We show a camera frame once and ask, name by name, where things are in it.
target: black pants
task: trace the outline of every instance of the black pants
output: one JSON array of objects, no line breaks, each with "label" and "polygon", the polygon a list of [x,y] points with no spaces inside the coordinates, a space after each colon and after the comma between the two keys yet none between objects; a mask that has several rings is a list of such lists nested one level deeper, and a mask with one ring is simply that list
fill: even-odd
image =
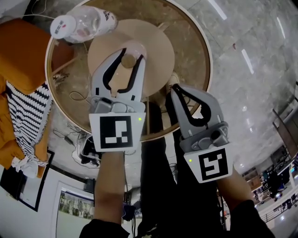
[{"label": "black pants", "polygon": [[[170,94],[166,108],[171,124],[177,123]],[[163,129],[160,108],[149,104],[150,133]],[[169,167],[165,139],[142,143],[141,210],[142,222],[138,235],[143,236],[156,224],[161,236],[182,232],[184,235],[199,234],[202,230],[222,230],[217,206],[216,182],[198,183],[179,146],[180,130],[173,133],[177,157],[177,184]]]}]

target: plastic water bottle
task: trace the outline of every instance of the plastic water bottle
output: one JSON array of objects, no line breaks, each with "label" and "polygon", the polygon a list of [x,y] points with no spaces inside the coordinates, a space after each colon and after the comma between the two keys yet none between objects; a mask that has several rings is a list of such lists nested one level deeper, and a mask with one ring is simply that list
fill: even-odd
[{"label": "plastic water bottle", "polygon": [[118,25],[117,18],[109,11],[96,7],[75,7],[66,15],[55,18],[51,24],[51,35],[64,38],[71,43],[82,43],[113,31]]}]

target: forearm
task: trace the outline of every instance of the forearm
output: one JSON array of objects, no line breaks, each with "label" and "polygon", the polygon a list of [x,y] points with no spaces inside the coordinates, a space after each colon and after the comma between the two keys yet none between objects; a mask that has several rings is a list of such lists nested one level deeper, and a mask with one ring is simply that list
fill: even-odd
[{"label": "forearm", "polygon": [[122,152],[102,155],[95,185],[95,219],[121,223],[125,175]]},{"label": "forearm", "polygon": [[234,168],[231,176],[217,180],[217,186],[230,211],[243,201],[253,200],[250,186]]}]

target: shoe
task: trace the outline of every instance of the shoe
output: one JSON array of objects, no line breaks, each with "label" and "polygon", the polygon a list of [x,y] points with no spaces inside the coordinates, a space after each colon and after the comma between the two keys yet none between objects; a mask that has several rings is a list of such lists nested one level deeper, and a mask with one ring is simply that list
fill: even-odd
[{"label": "shoe", "polygon": [[176,72],[173,72],[166,84],[167,94],[171,92],[172,86],[178,83],[180,83],[179,76]]}]

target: railing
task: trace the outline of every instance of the railing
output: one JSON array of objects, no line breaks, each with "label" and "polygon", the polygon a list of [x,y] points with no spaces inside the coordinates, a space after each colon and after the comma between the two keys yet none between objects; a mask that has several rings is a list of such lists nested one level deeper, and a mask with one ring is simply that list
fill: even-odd
[{"label": "railing", "polygon": [[298,202],[298,193],[294,193],[291,198],[282,203],[282,205],[279,205],[278,207],[273,209],[273,211],[261,216],[261,219],[267,223],[278,217],[286,210],[290,209],[296,202]]}]

